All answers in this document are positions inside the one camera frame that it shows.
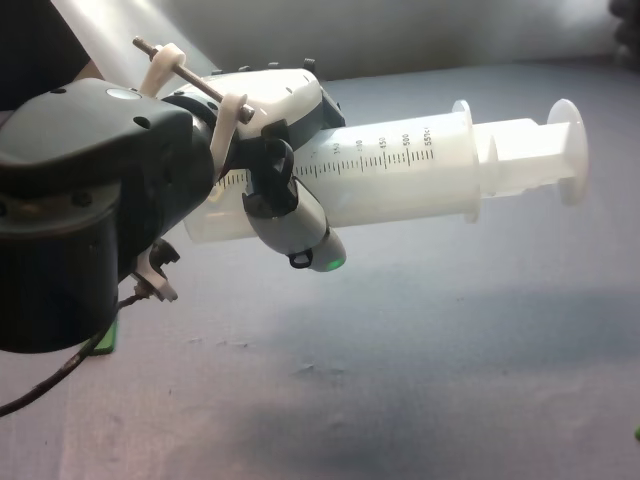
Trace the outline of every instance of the black cable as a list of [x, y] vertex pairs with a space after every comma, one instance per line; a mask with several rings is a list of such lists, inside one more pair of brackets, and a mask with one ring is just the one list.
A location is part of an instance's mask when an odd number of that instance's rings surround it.
[[[130, 305], [133, 305], [138, 300], [142, 300], [143, 298], [147, 297], [136, 294], [118, 302], [118, 311]], [[28, 393], [12, 402], [0, 406], [0, 418], [11, 415], [12, 413], [26, 407], [27, 405], [32, 404], [57, 384], [59, 384], [62, 380], [64, 380], [71, 372], [78, 368], [78, 365], [80, 365], [91, 354], [91, 352], [93, 352], [93, 350], [102, 341], [110, 328], [111, 324], [96, 333], [87, 343], [82, 346], [78, 353], [67, 360], [57, 372], [33, 387]]]

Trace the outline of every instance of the large plastic syringe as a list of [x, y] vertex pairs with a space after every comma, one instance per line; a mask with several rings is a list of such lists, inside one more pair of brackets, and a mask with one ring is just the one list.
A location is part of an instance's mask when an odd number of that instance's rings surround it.
[[[323, 130], [295, 152], [294, 174], [332, 227], [464, 214], [482, 198], [558, 185], [582, 198], [588, 148], [580, 113], [557, 102], [547, 125], [531, 119], [473, 125], [464, 101], [445, 115]], [[254, 236], [242, 203], [250, 180], [231, 171], [185, 221], [194, 241]]]

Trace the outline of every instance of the gray fabric surface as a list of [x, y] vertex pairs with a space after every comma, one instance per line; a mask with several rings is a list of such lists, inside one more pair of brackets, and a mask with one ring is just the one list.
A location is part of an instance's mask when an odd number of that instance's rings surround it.
[[[640, 77], [521, 65], [328, 90], [350, 124], [458, 98], [476, 122], [544, 122], [569, 98], [587, 199], [542, 189], [484, 202], [477, 225], [342, 229], [349, 259], [324, 275], [176, 228], [180, 299], [125, 310], [115, 354], [0, 420], [0, 478], [638, 478]], [[69, 354], [0, 354], [0, 401]]]

